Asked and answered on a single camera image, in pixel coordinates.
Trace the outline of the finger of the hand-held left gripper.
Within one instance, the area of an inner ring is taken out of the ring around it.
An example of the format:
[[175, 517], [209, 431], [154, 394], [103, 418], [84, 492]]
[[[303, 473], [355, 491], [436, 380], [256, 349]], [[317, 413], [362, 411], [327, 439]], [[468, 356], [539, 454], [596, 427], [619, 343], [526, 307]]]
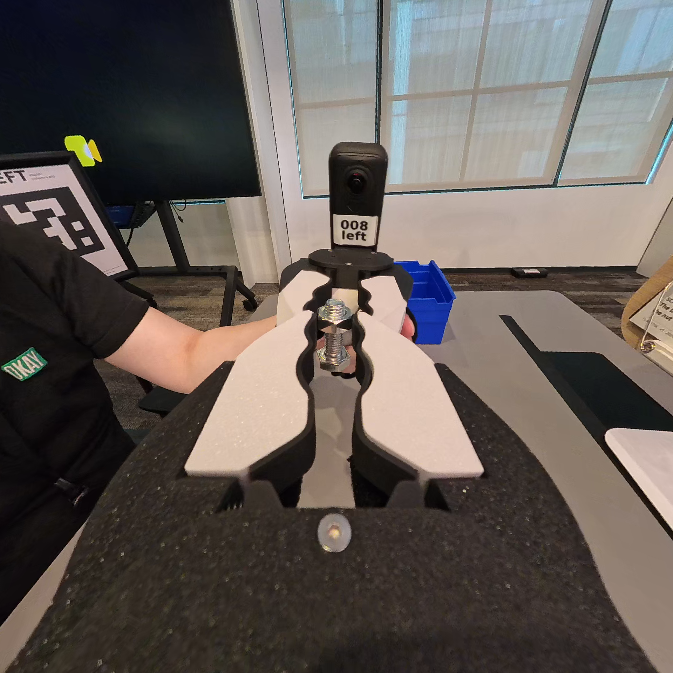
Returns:
[[379, 274], [359, 282], [359, 309], [393, 331], [401, 331], [407, 314], [395, 276]]
[[316, 312], [332, 298], [332, 281], [318, 271], [283, 271], [277, 300], [277, 326], [305, 310]]

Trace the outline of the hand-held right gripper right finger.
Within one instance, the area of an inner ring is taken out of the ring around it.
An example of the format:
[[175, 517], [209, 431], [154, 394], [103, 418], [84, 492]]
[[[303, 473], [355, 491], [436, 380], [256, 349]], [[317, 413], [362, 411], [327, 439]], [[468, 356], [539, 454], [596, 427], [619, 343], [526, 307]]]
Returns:
[[352, 487], [357, 508], [382, 508], [399, 483], [483, 478], [484, 466], [449, 395], [451, 372], [374, 316], [353, 322], [357, 355]]

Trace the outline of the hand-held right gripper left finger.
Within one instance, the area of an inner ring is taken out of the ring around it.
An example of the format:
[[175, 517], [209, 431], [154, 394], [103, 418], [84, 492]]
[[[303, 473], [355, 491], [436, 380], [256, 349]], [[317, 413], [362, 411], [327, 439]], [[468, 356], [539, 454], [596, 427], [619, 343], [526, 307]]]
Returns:
[[186, 459], [185, 483], [224, 486], [225, 507], [254, 484], [299, 506], [316, 455], [315, 343], [315, 314], [302, 310], [237, 357]]

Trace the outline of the blue plastic bin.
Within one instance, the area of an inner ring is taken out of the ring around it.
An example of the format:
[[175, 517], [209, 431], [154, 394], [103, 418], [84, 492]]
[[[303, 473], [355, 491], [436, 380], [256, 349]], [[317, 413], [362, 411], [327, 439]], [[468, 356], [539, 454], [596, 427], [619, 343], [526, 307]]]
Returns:
[[422, 265], [416, 260], [395, 262], [413, 280], [408, 309], [416, 321], [416, 343], [442, 343], [456, 294], [434, 260]]

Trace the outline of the silver hex bolt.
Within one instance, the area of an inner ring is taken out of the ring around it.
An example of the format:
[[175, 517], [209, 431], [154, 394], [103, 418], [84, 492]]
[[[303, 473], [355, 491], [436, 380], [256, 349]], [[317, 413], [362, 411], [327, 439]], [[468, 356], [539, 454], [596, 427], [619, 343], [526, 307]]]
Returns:
[[351, 362], [350, 355], [344, 346], [344, 335], [350, 332], [351, 328], [349, 330], [344, 330], [332, 326], [320, 330], [318, 327], [318, 320], [316, 324], [318, 332], [322, 334], [322, 338], [324, 339], [323, 348], [318, 349], [317, 351], [321, 369], [332, 374], [343, 373], [349, 367]]

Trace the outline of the large paned window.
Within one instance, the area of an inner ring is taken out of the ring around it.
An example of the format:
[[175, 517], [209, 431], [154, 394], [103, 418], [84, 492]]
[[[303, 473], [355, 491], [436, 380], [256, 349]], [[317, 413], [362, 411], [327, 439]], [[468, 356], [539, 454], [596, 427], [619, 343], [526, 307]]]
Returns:
[[340, 141], [388, 192], [650, 182], [672, 138], [671, 1], [284, 1], [303, 197]]

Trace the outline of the person's black clothing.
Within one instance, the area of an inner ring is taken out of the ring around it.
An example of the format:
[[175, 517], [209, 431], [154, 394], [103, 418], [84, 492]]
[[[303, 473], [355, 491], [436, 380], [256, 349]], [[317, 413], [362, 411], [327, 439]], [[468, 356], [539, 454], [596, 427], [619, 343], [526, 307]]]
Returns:
[[1, 621], [135, 449], [94, 365], [148, 305], [62, 243], [1, 223]]

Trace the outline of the tag sign board on stand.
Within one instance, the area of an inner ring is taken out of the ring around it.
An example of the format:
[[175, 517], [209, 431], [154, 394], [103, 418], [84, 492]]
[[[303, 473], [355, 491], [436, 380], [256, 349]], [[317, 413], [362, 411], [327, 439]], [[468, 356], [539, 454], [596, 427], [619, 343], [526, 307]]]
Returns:
[[139, 276], [122, 235], [71, 151], [2, 155], [1, 220], [59, 242], [115, 280]]

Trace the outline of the printed instruction sheet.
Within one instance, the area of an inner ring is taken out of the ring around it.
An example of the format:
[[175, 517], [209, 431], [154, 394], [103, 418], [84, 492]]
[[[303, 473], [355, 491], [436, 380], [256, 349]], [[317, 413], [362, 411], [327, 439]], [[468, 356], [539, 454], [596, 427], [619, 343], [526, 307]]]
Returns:
[[652, 315], [646, 320], [641, 336], [641, 350], [656, 347], [672, 351], [672, 282], [651, 300]]

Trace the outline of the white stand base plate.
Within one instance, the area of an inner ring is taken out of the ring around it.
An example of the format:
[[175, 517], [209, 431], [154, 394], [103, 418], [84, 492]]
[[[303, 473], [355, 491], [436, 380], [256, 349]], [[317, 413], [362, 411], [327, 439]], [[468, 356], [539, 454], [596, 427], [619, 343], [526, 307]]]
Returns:
[[672, 432], [613, 428], [607, 446], [672, 529]]

